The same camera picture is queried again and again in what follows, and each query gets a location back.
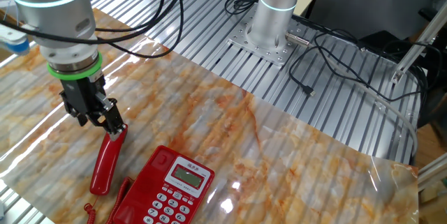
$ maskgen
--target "slotted aluminum platform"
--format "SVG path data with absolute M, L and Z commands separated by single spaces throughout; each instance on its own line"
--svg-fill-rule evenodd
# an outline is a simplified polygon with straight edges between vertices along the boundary
M 306 96 L 288 76 L 292 62 L 305 49 L 298 47 L 283 66 L 276 66 L 228 41 L 230 32 L 244 14 L 230 16 L 226 0 L 184 0 L 185 27 L 175 49 L 184 57 L 263 98 L 335 139 L 363 153 L 408 163 L 413 140 L 402 120 L 359 91 L 350 81 L 334 76 L 315 52 L 308 54 L 293 70 L 294 76 L 311 86 L 316 95 Z M 159 0 L 93 0 L 92 6 L 134 27 L 153 16 Z M 164 45 L 172 45 L 179 29 L 179 6 L 147 35 Z M 311 40 L 317 31 L 298 24 L 296 34 Z M 387 96 L 398 97 L 416 91 L 413 76 L 404 76 L 393 87 L 389 82 L 395 64 L 361 52 L 353 45 L 333 37 L 324 39 L 325 47 L 357 71 Z M 416 127 L 420 98 L 409 96 L 392 103 Z M 6 217 L 1 223 L 52 223 L 26 200 L 0 181 L 0 200 Z

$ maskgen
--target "red handset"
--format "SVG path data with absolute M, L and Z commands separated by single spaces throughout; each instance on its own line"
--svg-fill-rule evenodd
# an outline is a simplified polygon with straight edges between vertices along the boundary
M 105 134 L 91 178 L 90 193 L 94 195 L 107 195 L 109 193 L 119 152 L 127 135 L 127 129 L 128 126 L 125 125 L 125 129 L 116 140 L 112 140 L 109 133 Z

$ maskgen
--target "marble-patterned surface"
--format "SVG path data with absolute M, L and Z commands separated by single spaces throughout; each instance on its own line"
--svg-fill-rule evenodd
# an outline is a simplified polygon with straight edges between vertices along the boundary
M 125 27 L 95 13 L 99 27 Z M 121 45 L 165 50 L 144 37 Z M 193 223 L 418 222 L 416 168 L 354 151 L 178 54 L 145 60 L 99 49 L 129 134 L 97 223 L 160 144 L 216 172 Z M 54 222 L 85 223 L 103 130 L 66 115 L 38 48 L 0 79 L 1 179 Z

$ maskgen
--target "blue light ring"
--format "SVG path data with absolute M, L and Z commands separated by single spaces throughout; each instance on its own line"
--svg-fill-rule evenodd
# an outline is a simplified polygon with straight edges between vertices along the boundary
M 289 10 L 293 10 L 293 9 L 295 9 L 295 7 L 296 7 L 296 4 L 293 6 L 293 7 L 291 7 L 291 8 L 275 8 L 275 7 L 272 7 L 272 6 L 270 6 L 270 5 L 268 5 L 264 0 L 260 0 L 267 8 L 270 8 L 270 9 L 273 9 L 273 10 L 275 10 L 275 11 L 289 11 Z
M 67 3 L 70 3 L 75 0 L 60 0 L 60 1 L 51 1 L 51 2 L 47 2 L 47 3 L 32 3 L 32 2 L 28 2 L 28 1 L 22 1 L 22 0 L 14 0 L 14 1 L 20 5 L 30 7 L 30 8 L 51 8 L 51 7 L 56 7 L 56 6 L 61 6 L 61 5 L 67 4 Z

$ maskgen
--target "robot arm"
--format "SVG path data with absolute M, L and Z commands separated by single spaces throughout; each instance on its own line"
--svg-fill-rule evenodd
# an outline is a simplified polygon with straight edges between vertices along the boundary
M 67 38 L 96 39 L 90 0 L 15 1 L 27 26 L 36 31 Z M 103 88 L 105 79 L 97 45 L 34 39 L 48 62 L 49 72 L 61 80 L 66 111 L 76 117 L 81 126 L 90 120 L 111 136 L 125 130 L 117 101 L 107 98 Z

